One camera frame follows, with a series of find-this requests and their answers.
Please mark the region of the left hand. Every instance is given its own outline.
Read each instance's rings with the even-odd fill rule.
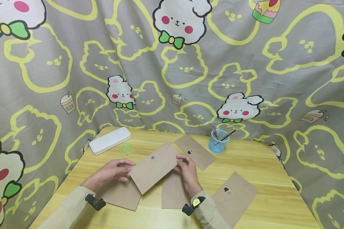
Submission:
[[[95,191],[112,179],[126,182],[129,180],[129,172],[133,166],[135,162],[128,159],[112,160],[88,177],[80,186]]]

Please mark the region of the sleeve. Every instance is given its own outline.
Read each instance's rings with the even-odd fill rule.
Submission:
[[[201,191],[191,199],[192,202],[199,196],[205,200],[194,210],[197,219],[204,229],[231,229],[218,212],[218,209],[207,191]]]
[[[38,229],[72,228],[87,204],[85,197],[88,194],[95,195],[94,192],[85,187],[79,186],[75,188],[61,203],[61,206],[56,209]]]

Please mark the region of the kraft paper envelope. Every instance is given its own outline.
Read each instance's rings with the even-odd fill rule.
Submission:
[[[177,139],[175,143],[201,170],[215,161],[215,157],[190,135]]]
[[[177,154],[177,149],[170,142],[165,142],[161,147],[133,167],[129,174],[141,194],[146,193],[146,191],[177,166]]]
[[[162,209],[182,209],[190,205],[190,198],[183,184],[181,174],[172,170],[163,178]]]
[[[101,191],[97,192],[97,197],[99,196],[106,203],[133,211],[136,211],[141,199],[141,193],[131,178],[128,182],[116,180],[109,182]]]
[[[218,212],[234,228],[257,194],[257,189],[238,173],[232,176],[213,195]]]

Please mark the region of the pen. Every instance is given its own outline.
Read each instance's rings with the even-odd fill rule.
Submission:
[[[217,140],[218,140],[217,130],[215,129],[215,126],[211,126],[211,127],[213,128],[214,135],[215,135],[215,137],[216,137]]]

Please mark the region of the blue cup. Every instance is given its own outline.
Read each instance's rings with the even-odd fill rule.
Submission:
[[[217,131],[218,138],[222,137],[223,135],[227,133],[224,130],[220,130],[220,129],[217,129],[216,131]],[[229,137],[227,137],[223,141],[220,141],[215,137],[214,131],[212,131],[210,142],[209,142],[209,149],[213,151],[213,153],[215,154],[220,154],[224,150],[227,141],[229,141]]]

